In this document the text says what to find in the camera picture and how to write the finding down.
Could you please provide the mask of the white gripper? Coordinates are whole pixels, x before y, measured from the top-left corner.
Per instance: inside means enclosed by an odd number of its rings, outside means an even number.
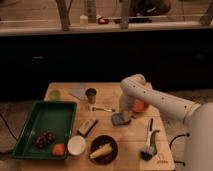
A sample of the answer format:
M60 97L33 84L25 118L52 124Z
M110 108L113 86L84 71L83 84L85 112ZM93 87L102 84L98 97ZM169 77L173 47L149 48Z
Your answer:
M122 94L119 99L119 110L125 121L130 121L135 99L129 95Z

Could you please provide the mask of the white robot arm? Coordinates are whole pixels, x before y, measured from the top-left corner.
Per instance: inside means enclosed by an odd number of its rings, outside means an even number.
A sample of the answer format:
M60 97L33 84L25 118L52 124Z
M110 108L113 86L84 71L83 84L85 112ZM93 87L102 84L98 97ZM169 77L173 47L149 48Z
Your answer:
M187 126L183 171L213 171L213 102L200 104L147 88L142 74L124 78L120 87L121 111L131 109L139 99Z

